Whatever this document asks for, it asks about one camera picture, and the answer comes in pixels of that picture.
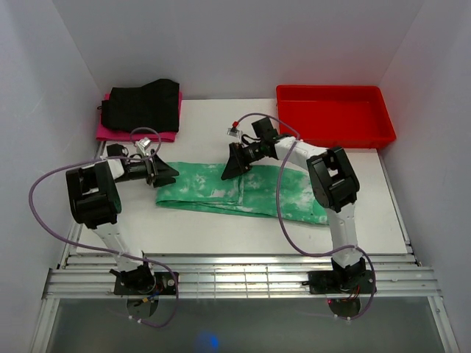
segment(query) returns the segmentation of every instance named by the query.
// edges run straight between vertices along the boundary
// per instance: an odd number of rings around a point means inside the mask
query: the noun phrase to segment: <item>black folded fabric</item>
[[[157,132],[178,132],[179,90],[180,85],[170,79],[139,88],[113,88],[110,99],[102,101],[102,125],[125,132],[143,126]]]

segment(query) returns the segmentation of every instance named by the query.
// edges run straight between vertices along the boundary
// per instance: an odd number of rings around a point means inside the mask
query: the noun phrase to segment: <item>green towel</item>
[[[275,191],[280,168],[254,165],[239,178],[221,180],[224,164],[169,163],[180,172],[175,184],[157,191],[162,207],[253,217],[276,217]],[[280,189],[284,219],[327,224],[327,216],[314,198],[306,173],[285,168]]]

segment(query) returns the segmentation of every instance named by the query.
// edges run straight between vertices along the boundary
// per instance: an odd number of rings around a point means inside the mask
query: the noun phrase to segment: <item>white wall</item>
[[[51,0],[0,0],[0,351],[28,352],[48,268],[63,245],[28,208],[44,172],[93,156],[100,93]],[[38,189],[51,226],[71,225],[65,176]]]
[[[380,85],[397,141],[386,167],[419,259],[471,352],[471,9],[427,0]]]
[[[167,76],[186,98],[377,85],[423,0],[53,0],[102,92]]]

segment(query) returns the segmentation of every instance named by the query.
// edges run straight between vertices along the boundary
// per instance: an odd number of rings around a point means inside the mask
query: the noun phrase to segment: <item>pink towel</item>
[[[183,94],[179,92],[178,94],[178,113],[180,114],[182,108],[182,98]],[[105,100],[110,99],[110,94],[105,94]],[[175,136],[177,135],[176,132],[160,132],[159,133],[162,142],[174,142]],[[136,140],[140,140],[141,138],[148,137],[152,141],[158,141],[157,135],[150,135],[148,133],[142,134],[134,134],[133,138]],[[130,134],[128,132],[123,131],[115,131],[107,129],[102,125],[102,117],[100,116],[100,122],[98,123],[98,129],[96,130],[96,139],[98,141],[129,141]]]

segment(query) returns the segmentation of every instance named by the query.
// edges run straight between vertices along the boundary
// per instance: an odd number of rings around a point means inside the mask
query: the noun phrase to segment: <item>white table surface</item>
[[[228,145],[234,141],[226,134],[227,128],[250,112],[276,115],[276,101],[183,101],[177,139],[174,143],[164,143],[159,156],[165,162],[226,163]],[[246,119],[240,128],[253,135],[250,123],[257,119]],[[359,246],[372,254],[405,254],[403,235],[376,150],[349,150],[347,154],[360,182],[355,209]],[[280,164],[269,158],[259,163]],[[142,180],[119,183],[117,187],[123,207],[119,222],[126,223],[147,254],[296,254],[276,218],[166,209],[155,205],[155,189]],[[290,236],[302,249],[308,252],[332,249],[327,226],[286,223]],[[104,246],[98,236],[85,227],[80,241]],[[77,252],[91,251],[77,249]]]

